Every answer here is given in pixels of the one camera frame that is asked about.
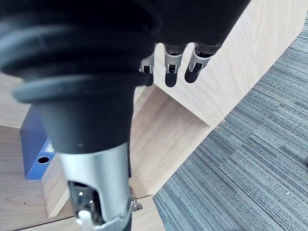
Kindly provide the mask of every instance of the robotic hand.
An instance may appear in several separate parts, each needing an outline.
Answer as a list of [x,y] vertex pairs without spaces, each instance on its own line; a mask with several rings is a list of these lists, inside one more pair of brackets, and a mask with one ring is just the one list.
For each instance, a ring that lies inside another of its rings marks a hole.
[[166,84],[184,49],[193,83],[247,0],[1,0],[0,69],[21,77],[61,160],[78,224],[129,231],[129,137],[136,86],[153,84],[154,48],[165,46]]

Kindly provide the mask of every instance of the black fingertip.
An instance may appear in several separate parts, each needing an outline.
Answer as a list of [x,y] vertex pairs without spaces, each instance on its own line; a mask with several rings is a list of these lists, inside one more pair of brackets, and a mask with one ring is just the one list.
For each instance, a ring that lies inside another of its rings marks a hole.
[[145,79],[145,86],[150,87],[154,83],[154,73],[152,74],[147,74],[146,79]]
[[165,83],[167,87],[173,87],[177,83],[177,74],[174,73],[166,73]]
[[189,69],[187,68],[186,72],[185,72],[185,80],[188,83],[193,83],[197,80],[198,75],[199,74],[197,72],[195,72],[195,71],[190,72]]

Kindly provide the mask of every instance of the metal hinge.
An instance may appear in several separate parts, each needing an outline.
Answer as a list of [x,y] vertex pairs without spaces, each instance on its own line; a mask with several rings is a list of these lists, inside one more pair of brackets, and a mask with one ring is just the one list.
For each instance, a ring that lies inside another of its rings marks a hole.
[[143,209],[142,204],[138,203],[134,190],[132,189],[132,187],[129,187],[129,189],[130,189],[130,198],[132,201],[131,207],[133,212],[142,210]]

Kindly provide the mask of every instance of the floor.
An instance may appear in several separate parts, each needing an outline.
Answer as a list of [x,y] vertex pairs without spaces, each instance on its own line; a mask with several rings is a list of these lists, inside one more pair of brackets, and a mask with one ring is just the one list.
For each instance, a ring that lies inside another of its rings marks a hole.
[[303,32],[154,197],[167,231],[308,230]]

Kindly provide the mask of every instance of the light wood panel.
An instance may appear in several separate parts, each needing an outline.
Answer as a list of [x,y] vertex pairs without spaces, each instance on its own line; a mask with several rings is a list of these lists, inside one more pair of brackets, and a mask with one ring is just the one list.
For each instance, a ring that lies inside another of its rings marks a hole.
[[19,129],[0,126],[0,230],[11,231],[68,217],[64,206],[48,219],[39,180],[26,180]]
[[[142,198],[139,202],[143,206],[143,210],[132,214],[132,231],[164,231],[163,222],[157,212],[156,206],[151,196]],[[49,224],[44,224],[24,231],[79,231],[79,227],[75,222],[75,218],[68,218]]]
[[130,161],[155,195],[212,129],[156,87],[132,123]]
[[252,0],[198,80],[184,80],[193,45],[183,55],[175,87],[165,85],[164,49],[155,51],[154,83],[216,127],[302,31],[307,0]]
[[155,89],[154,84],[150,87],[142,86],[136,88],[134,95],[133,119],[135,118],[136,114],[140,111],[145,101],[149,98],[154,89]]
[[20,128],[29,110],[29,104],[18,103],[12,90],[21,79],[0,74],[0,126]]
[[58,154],[52,159],[41,182],[47,215],[48,218],[53,218],[58,215],[69,198],[69,190]]

